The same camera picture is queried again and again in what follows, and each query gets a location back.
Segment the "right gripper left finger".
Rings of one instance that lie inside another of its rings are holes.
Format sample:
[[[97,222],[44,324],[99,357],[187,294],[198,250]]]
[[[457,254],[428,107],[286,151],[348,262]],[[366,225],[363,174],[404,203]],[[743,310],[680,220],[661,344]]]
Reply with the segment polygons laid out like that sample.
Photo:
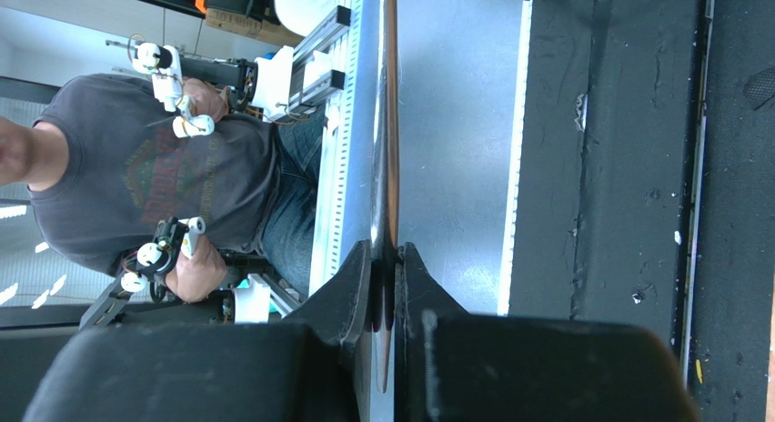
[[[84,330],[49,367],[27,421],[357,421],[355,344],[368,244],[275,323]]]

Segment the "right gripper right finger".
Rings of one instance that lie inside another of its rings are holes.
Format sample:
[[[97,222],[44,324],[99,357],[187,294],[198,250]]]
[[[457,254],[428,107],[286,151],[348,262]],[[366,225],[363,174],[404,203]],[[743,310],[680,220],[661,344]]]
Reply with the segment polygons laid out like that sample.
[[[467,312],[413,244],[396,277],[397,421],[696,421],[641,327]]]

